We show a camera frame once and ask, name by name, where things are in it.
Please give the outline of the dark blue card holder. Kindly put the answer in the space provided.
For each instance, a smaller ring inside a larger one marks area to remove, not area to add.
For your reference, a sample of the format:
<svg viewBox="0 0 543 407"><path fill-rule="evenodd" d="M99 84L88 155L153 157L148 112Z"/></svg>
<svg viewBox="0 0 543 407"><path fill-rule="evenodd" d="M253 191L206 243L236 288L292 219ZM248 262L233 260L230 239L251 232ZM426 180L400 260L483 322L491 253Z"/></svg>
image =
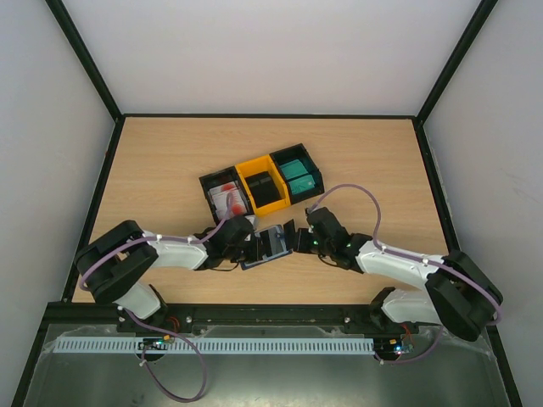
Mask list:
<svg viewBox="0 0 543 407"><path fill-rule="evenodd" d="M239 264L248 270L293 253L294 228L284 225L269 226L256 231L248 241Z"/></svg>

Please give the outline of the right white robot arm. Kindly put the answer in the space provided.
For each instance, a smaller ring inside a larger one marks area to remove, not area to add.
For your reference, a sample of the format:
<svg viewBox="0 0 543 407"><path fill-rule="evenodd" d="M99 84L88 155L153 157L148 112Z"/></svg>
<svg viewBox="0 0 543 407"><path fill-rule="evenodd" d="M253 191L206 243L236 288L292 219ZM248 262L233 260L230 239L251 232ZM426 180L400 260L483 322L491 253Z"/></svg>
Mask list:
<svg viewBox="0 0 543 407"><path fill-rule="evenodd" d="M503 296L475 262L460 250L425 255L350 233L326 207L307 211L306 228L289 227L287 241L300 254L330 258L343 270L385 276L412 288L392 289L370 311L370 322L388 332L401 322L440 324L473 342L497 322Z"/></svg>

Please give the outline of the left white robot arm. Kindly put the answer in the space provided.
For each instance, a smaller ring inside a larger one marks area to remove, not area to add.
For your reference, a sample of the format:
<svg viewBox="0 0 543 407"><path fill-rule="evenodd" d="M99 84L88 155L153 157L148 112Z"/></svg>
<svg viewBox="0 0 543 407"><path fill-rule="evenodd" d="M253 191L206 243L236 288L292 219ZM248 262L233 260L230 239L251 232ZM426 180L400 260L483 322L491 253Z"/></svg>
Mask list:
<svg viewBox="0 0 543 407"><path fill-rule="evenodd" d="M117 304L146 320L163 306L159 294L140 282L147 270L211 270L225 261L261 261L271 252L269 238L255 230L254 220L235 215L187 237L155 234L125 220L76 254L80 288L98 304Z"/></svg>

